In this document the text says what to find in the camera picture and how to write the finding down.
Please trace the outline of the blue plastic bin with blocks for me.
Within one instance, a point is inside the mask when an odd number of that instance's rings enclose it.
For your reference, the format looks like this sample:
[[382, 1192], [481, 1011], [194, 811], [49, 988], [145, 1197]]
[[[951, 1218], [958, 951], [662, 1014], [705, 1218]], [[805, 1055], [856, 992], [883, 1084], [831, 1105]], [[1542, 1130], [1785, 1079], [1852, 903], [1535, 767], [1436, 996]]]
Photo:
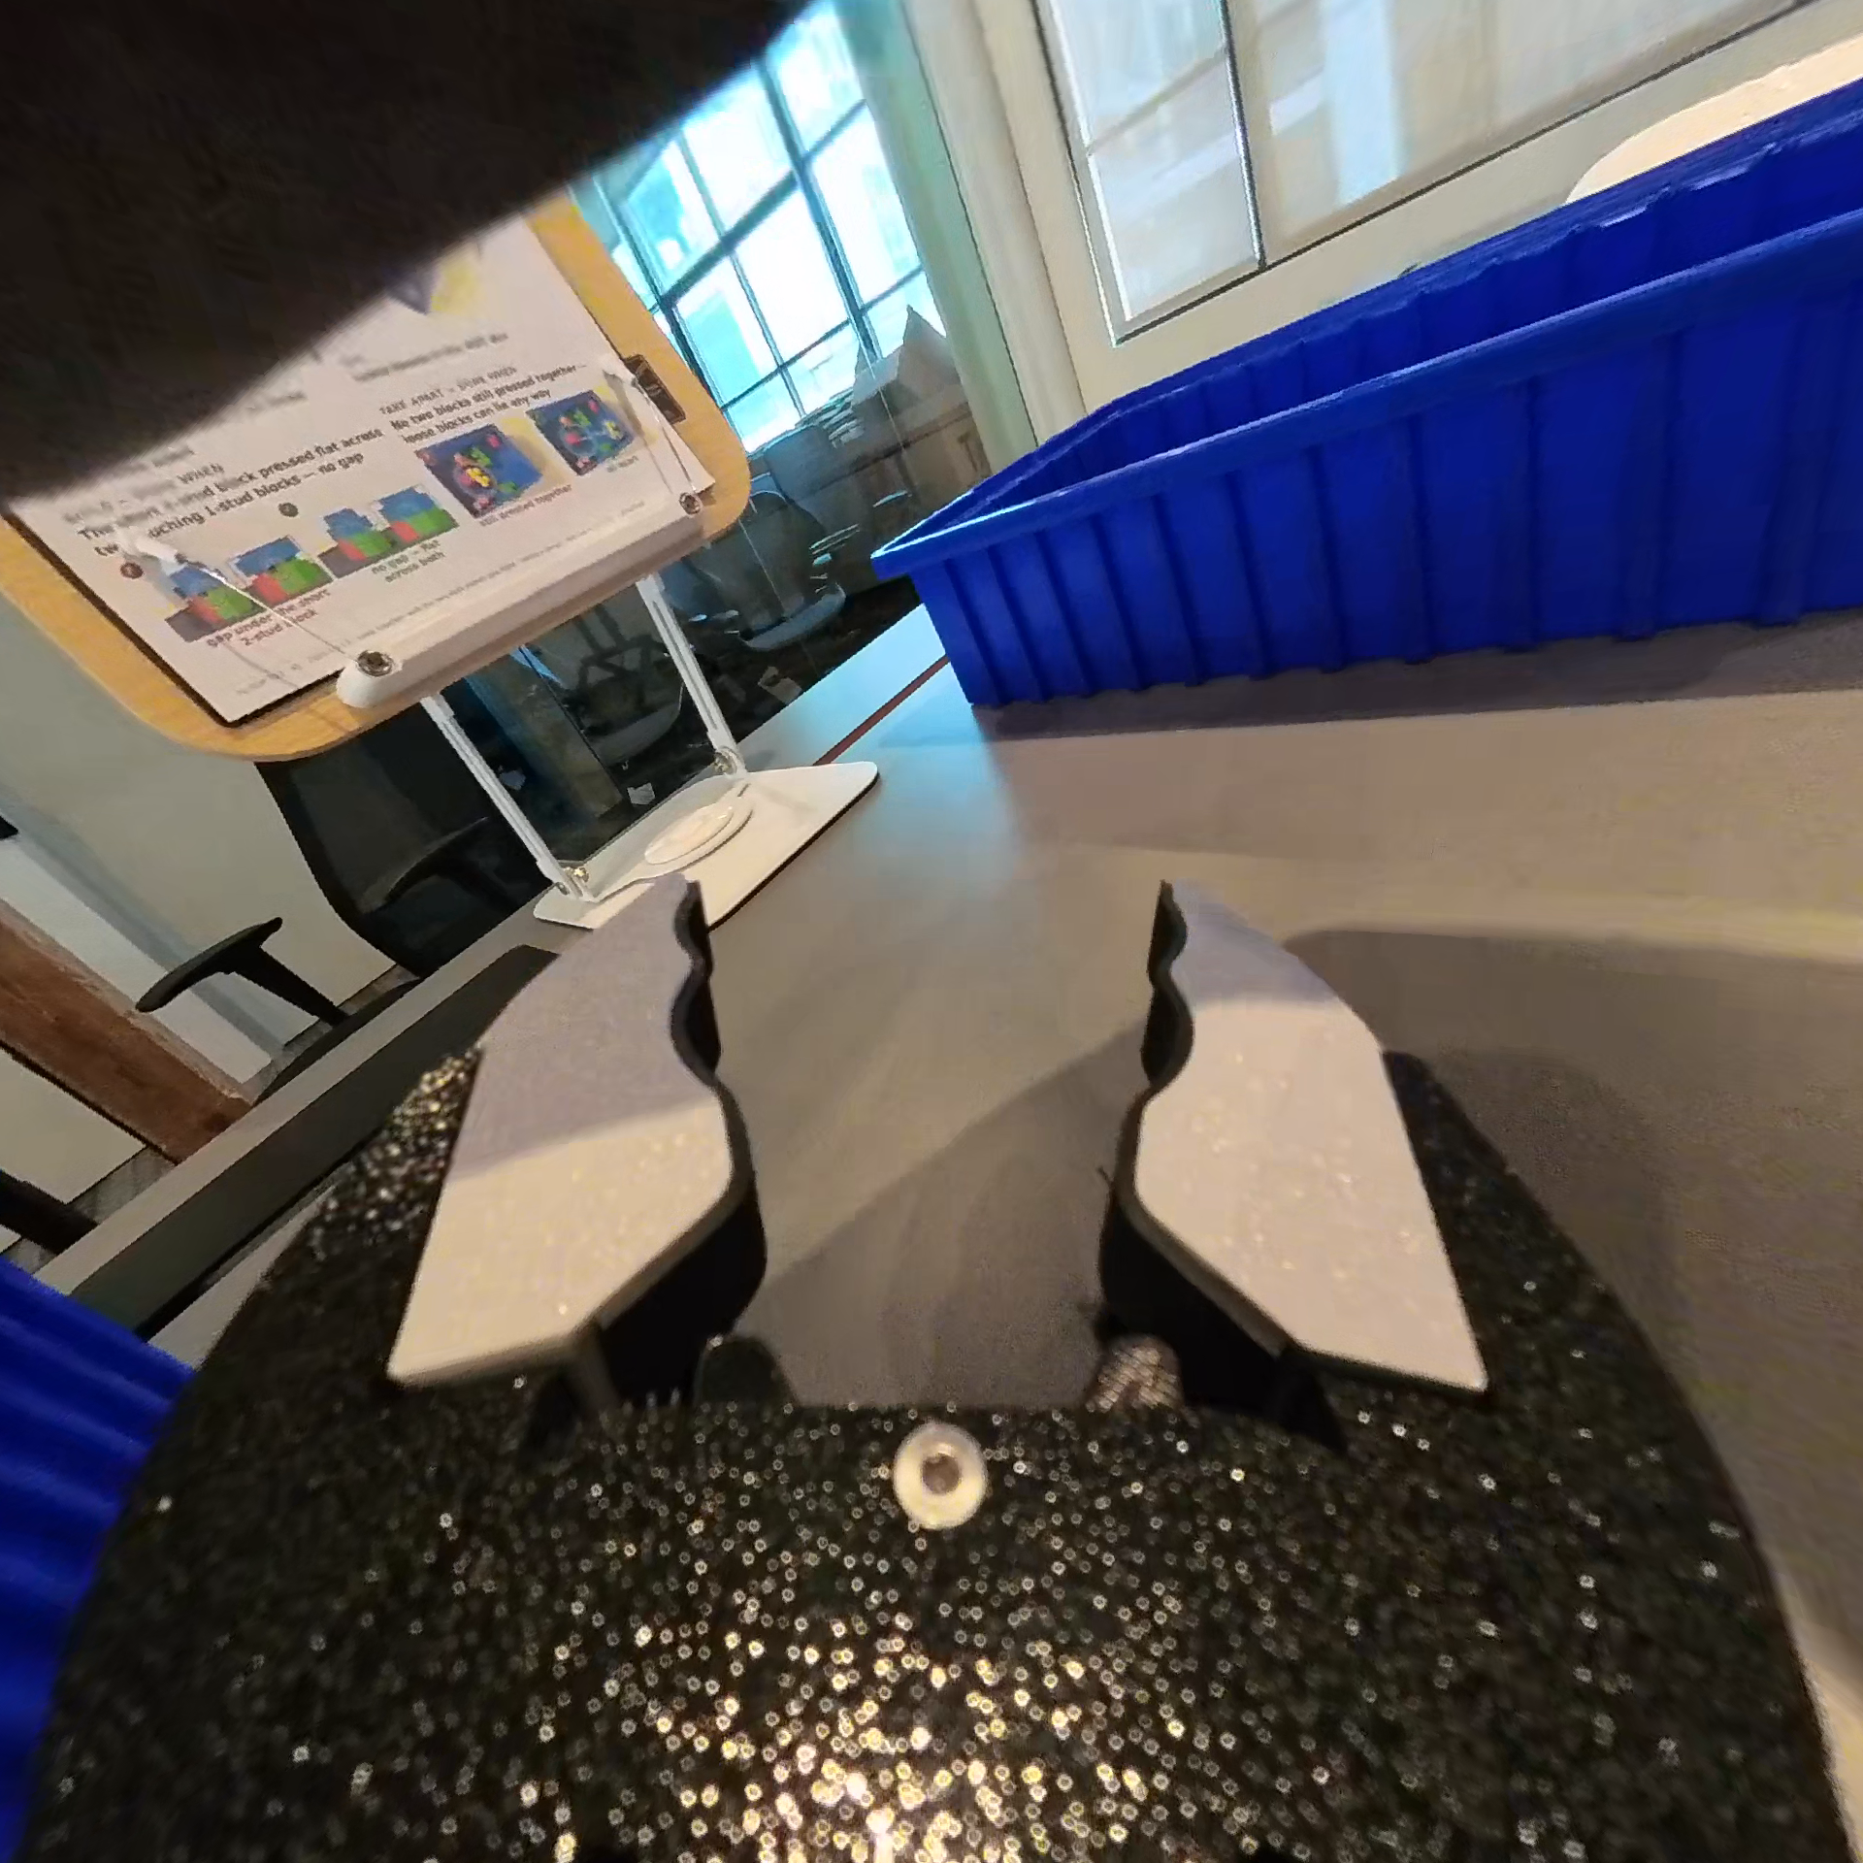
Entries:
[[1, 1858], [72, 1619], [192, 1371], [1, 1264]]

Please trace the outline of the black office chair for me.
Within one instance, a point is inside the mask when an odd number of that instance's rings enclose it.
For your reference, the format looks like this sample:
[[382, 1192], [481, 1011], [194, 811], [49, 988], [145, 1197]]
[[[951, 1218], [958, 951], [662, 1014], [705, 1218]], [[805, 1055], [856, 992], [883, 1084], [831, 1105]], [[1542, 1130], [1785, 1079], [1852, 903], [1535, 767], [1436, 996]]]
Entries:
[[533, 851], [423, 709], [255, 772], [337, 918], [413, 979], [545, 889]]

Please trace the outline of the white framed window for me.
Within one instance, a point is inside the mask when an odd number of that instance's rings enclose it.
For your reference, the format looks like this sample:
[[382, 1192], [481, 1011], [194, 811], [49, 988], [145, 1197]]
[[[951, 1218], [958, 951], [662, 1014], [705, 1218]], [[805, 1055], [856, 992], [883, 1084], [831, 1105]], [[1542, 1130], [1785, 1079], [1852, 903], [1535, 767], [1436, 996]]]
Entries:
[[1033, 4], [1113, 343], [1795, 11]]

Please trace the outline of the large blue plastic bin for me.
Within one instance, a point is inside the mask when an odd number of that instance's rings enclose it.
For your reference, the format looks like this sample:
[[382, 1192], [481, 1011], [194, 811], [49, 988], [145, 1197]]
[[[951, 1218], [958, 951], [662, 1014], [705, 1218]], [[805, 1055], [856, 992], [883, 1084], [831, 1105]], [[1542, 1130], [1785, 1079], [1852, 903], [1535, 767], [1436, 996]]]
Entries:
[[1137, 389], [876, 568], [978, 707], [1856, 612], [1859, 84]]

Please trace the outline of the white board stand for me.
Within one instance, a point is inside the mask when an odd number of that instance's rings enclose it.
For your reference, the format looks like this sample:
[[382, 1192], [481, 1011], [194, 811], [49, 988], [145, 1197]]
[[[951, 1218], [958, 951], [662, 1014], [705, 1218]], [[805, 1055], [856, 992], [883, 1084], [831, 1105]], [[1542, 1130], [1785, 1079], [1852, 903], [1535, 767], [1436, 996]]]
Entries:
[[[711, 750], [711, 772], [655, 806], [638, 827], [626, 829], [595, 855], [563, 860], [508, 794], [489, 761], [469, 743], [444, 690], [488, 665], [497, 652], [527, 645], [560, 619], [587, 609], [597, 595], [617, 592], [641, 595], [655, 632], [696, 706]], [[756, 772], [730, 733], [656, 575], [646, 575], [635, 586], [609, 581], [604, 587], [595, 575], [563, 575], [498, 612], [472, 619], [455, 599], [444, 612], [398, 621], [380, 641], [355, 652], [337, 675], [334, 698], [364, 727], [420, 707], [543, 876], [543, 893], [530, 911], [539, 921], [574, 930], [615, 921], [635, 896], [660, 879], [687, 880], [705, 921], [720, 924], [879, 781], [872, 761]]]

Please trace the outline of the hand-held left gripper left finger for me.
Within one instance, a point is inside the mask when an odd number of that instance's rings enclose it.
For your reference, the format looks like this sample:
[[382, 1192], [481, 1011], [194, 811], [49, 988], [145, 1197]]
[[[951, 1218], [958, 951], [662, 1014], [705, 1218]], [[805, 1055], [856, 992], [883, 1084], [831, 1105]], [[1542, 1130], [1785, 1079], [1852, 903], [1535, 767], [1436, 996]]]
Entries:
[[702, 899], [650, 880], [483, 1033], [388, 1377], [555, 1372], [589, 1410], [687, 1396], [768, 1267], [718, 1059]]

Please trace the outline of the dark framed background window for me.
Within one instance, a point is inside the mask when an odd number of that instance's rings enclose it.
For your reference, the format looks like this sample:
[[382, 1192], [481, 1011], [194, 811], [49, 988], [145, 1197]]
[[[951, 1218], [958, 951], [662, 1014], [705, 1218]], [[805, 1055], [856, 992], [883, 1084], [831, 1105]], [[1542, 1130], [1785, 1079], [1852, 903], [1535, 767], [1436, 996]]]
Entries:
[[851, 394], [912, 322], [944, 331], [836, 4], [574, 199], [746, 450]]

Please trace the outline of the brown wooden panel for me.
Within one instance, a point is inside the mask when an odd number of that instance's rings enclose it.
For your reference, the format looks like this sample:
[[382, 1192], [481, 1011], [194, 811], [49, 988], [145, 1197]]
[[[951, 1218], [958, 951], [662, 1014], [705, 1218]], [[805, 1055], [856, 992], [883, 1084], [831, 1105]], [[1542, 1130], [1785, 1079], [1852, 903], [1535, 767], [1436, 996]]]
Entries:
[[171, 1163], [251, 1107], [233, 1079], [10, 907], [1, 909], [1, 1046]]

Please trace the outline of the stack of cardboard boxes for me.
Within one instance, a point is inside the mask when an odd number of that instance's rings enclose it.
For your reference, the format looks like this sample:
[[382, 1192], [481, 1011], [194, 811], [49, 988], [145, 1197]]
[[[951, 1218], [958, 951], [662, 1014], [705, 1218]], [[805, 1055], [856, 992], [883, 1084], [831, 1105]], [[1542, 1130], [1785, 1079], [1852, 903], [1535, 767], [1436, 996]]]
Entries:
[[869, 429], [897, 440], [970, 422], [971, 400], [942, 328], [907, 308], [892, 352], [856, 375], [851, 408]]

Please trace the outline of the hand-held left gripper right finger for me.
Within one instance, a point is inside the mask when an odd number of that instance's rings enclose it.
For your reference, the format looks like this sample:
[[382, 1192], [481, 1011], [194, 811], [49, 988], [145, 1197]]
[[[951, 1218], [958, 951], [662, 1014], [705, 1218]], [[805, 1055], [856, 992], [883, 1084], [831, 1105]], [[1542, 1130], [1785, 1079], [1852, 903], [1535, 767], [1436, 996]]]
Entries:
[[1334, 1385], [1482, 1408], [1489, 1368], [1384, 1050], [1188, 880], [1146, 954], [1097, 1243], [1108, 1348], [1171, 1408], [1342, 1442]]

